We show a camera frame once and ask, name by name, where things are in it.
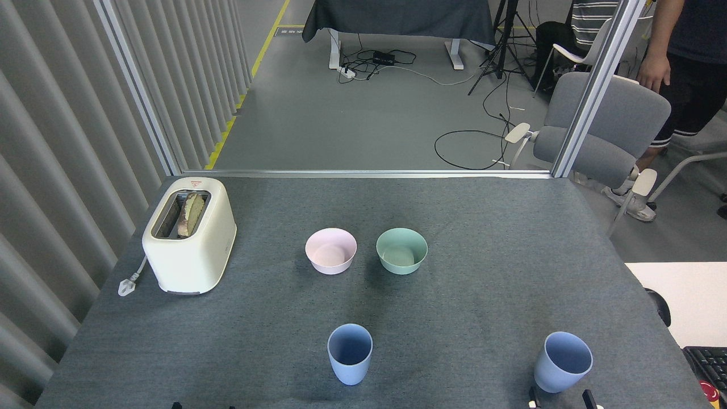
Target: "sneaker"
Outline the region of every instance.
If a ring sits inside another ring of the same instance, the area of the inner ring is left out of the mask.
[[[601,193],[606,195],[606,197],[608,197],[609,199],[613,200],[618,207],[623,206],[624,202],[626,201],[626,194],[616,194],[616,192],[614,192],[608,186],[603,188],[603,190],[601,190]],[[654,212],[649,206],[646,205],[646,197],[641,196],[640,194],[634,194],[631,202],[626,206],[626,213],[636,220],[644,221],[647,223],[653,221],[656,217],[656,212]]]
[[[650,222],[654,221],[656,212],[646,205],[646,196],[634,194],[631,202],[626,205],[626,213],[636,220]]]
[[[612,188],[609,188],[608,186],[601,189],[601,193],[606,195],[606,197],[608,197],[609,199],[613,200],[618,207],[623,206],[624,201],[626,200],[626,194],[617,194]]]

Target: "pink bowl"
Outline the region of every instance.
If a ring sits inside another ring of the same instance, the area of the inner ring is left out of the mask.
[[[344,272],[356,254],[356,239],[343,229],[318,230],[305,243],[305,255],[323,274]]]

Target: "human hand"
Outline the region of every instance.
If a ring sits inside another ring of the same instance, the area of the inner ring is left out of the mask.
[[[669,59],[666,55],[658,57],[647,55],[638,70],[636,81],[642,86],[658,93],[662,87],[662,82],[666,85],[670,84],[671,71]]]

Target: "green bowl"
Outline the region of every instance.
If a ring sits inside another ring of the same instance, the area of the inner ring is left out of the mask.
[[[411,229],[398,227],[385,231],[376,241],[381,264],[394,274],[411,274],[427,257],[427,241]]]

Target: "gray office chair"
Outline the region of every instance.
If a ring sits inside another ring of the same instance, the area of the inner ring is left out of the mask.
[[[519,124],[507,134],[507,142],[522,140],[510,163],[511,169],[528,141],[534,142],[536,158],[555,161],[575,117],[588,76],[589,73],[573,72],[561,77],[553,90],[540,131],[531,132],[528,124]],[[620,187],[628,177],[635,178],[625,203],[629,203],[634,193],[648,196],[656,181],[656,172],[644,170],[639,174],[635,170],[636,159],[646,151],[670,113],[671,106],[661,95],[631,79],[614,76],[583,141],[573,171],[611,188]],[[608,235],[625,211],[626,207],[622,206]]]

